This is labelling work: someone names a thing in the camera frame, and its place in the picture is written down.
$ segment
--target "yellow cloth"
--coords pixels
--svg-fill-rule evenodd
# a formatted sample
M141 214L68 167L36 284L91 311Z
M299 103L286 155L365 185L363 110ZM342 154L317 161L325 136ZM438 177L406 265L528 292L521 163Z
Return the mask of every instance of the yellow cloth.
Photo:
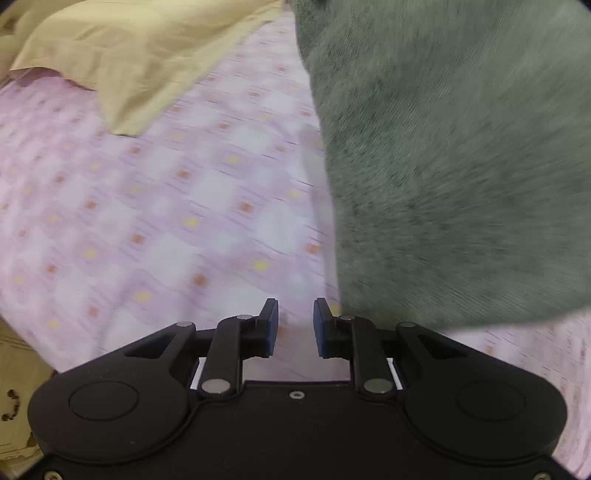
M0 14L0 85L27 38L51 14L80 0L17 0Z
M12 70L46 67L96 90L108 128L138 135L280 13L281 0L86 0L39 25Z

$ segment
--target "green towel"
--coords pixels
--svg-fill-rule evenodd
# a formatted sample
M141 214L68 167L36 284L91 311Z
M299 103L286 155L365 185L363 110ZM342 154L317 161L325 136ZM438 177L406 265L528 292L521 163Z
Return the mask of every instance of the green towel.
M526 323L591 303L591 13L295 0L343 312Z

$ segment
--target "patterned bed sheet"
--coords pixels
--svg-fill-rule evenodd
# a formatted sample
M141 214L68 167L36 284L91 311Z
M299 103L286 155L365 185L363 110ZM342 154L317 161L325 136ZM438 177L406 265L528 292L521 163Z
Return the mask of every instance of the patterned bed sheet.
M35 70L0 92L0 313L65 370L179 321L280 301L275 355L245 378L339 380L316 297L339 311L332 205L294 20L263 26L139 138L94 92ZM569 405L556 456L591 473L591 314L450 334L545 376Z

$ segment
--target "yellow dot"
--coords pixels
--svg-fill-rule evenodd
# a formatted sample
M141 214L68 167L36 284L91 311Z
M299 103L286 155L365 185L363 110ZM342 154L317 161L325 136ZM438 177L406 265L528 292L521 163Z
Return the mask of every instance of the yellow dot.
M138 193L142 193L144 188L141 185L132 185L127 191L132 195L137 195Z
M84 250L84 258L87 260L92 260L96 257L96 250L94 248L89 248L87 250Z
M134 295L134 299L135 301L138 301L140 303L148 303L152 298L152 295L150 295L150 292L148 291L139 291Z
M333 317L338 317L340 315L340 305L338 303L331 303L329 308L330 312L333 314Z
M188 217L188 218L185 218L183 225L188 226L189 228L192 228L194 226L199 225L199 220L196 219L195 217Z
M257 272L264 272L269 268L269 263L265 262L264 260L257 260L252 264L252 268L254 268Z

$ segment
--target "screw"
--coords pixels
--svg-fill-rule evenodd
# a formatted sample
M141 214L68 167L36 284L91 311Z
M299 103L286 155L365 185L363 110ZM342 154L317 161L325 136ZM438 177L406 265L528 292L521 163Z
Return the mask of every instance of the screw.
M45 475L43 475L43 480L64 480L61 475L57 472L54 472L53 470L49 470L48 472L45 472Z
M363 384L363 388L369 393L383 395L394 388L394 384L385 378L370 378Z
M230 382L223 378L210 378L201 384L201 390L207 393L221 395L230 390Z

